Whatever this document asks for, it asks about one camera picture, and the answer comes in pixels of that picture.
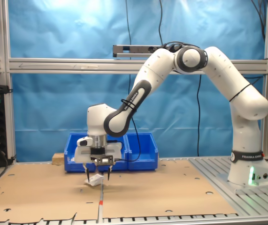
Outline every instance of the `franka emika robot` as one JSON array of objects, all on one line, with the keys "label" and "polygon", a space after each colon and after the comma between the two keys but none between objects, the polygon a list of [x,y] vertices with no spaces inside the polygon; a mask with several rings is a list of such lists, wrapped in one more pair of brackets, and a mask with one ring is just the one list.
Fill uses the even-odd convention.
[{"label": "franka emika robot", "polygon": [[177,50],[165,45],[156,50],[137,74],[133,88],[118,109],[106,104],[87,110],[88,136],[77,141],[75,162],[109,165],[109,173],[121,159],[122,145],[107,141],[107,135],[126,134],[130,120],[147,96],[152,94],[171,71],[178,73],[202,70],[216,88],[229,100],[233,125],[233,148],[228,181],[242,186],[267,186],[268,162],[260,149],[258,120],[268,114],[268,101],[235,68],[216,47],[202,50],[181,44]]}]

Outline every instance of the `blue curtain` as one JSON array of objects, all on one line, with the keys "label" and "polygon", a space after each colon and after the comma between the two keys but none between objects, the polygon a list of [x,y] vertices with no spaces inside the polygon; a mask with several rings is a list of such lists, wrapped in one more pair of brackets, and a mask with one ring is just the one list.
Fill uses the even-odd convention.
[{"label": "blue curtain", "polygon": [[[232,60],[264,56],[251,1],[162,0],[162,7],[164,43],[216,46]],[[159,0],[128,0],[128,9],[132,44],[160,45]],[[9,0],[9,26],[11,57],[112,59],[113,45],[130,43],[125,0]],[[87,108],[98,103],[118,108],[129,84],[129,75],[115,74],[12,77],[17,160],[22,162],[47,161],[63,152],[70,132],[86,132]],[[170,75],[135,114],[138,131],[154,135],[160,157],[196,156],[198,83],[198,75]],[[256,88],[261,91],[262,81]],[[199,100],[200,155],[229,155],[229,103],[205,75]]]}]

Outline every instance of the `blue storage crate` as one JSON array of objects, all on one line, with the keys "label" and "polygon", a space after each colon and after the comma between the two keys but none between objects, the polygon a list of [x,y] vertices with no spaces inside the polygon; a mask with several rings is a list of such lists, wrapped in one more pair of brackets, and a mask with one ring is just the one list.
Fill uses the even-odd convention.
[{"label": "blue storage crate", "polygon": [[[74,153],[77,147],[77,141],[79,138],[86,137],[87,133],[71,133],[69,135],[69,138],[67,140],[67,144],[64,151],[64,164],[65,164],[65,171],[67,172],[74,172],[74,173],[80,173],[85,172],[85,169],[83,167],[82,163],[76,163],[74,161],[71,161],[72,158],[74,158]],[[128,159],[128,150],[127,150],[127,144],[124,137],[111,137],[107,136],[108,140],[118,140],[123,142],[123,148],[121,150],[122,153],[122,159]],[[94,163],[87,163],[86,167],[89,169],[90,172],[94,172],[96,169],[96,166]],[[107,172],[109,166],[99,166],[98,170],[100,172]],[[128,163],[127,161],[118,161],[116,164],[112,167],[113,171],[126,171],[128,170]]]},{"label": "blue storage crate", "polygon": [[[145,171],[158,168],[158,147],[151,133],[139,133],[141,155],[135,162],[128,162],[128,170]],[[126,134],[129,161],[135,160],[139,155],[139,144],[137,134]]]},{"label": "blue storage crate", "polygon": [[[69,173],[84,173],[85,169],[82,163],[76,163],[72,161],[74,160],[74,153],[77,147],[78,139],[82,137],[86,137],[87,133],[70,133],[69,138],[67,140],[67,144],[64,151],[64,165],[65,171]],[[87,163],[86,167],[89,169],[89,172],[94,172],[96,166],[94,163]]]}]

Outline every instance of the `metal table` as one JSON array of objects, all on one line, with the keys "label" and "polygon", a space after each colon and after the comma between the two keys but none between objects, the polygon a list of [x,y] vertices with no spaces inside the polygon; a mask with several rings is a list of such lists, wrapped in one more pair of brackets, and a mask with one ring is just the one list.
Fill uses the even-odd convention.
[{"label": "metal table", "polygon": [[[83,224],[160,224],[160,225],[207,225],[207,224],[248,224],[265,225],[268,224],[268,188],[256,190],[240,191],[239,194],[233,194],[227,189],[217,176],[221,173],[228,173],[230,170],[230,157],[184,157],[184,158],[161,158],[160,160],[189,160],[203,176],[205,176],[211,185],[221,194],[221,196],[237,211],[237,214],[217,214],[217,215],[185,215],[176,217],[135,217],[135,218],[102,218],[102,206],[99,206],[98,220],[41,220],[31,225],[83,225]],[[9,221],[0,223],[8,225]]]}]

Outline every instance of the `white object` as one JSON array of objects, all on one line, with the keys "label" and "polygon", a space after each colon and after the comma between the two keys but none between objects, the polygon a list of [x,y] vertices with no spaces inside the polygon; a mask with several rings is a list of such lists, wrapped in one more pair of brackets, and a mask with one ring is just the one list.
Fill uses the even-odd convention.
[{"label": "white object", "polygon": [[94,187],[94,186],[101,184],[103,179],[104,179],[104,176],[102,176],[100,174],[96,174],[96,175],[92,176],[89,179],[89,181],[88,181],[88,179],[85,179],[85,183]]}]

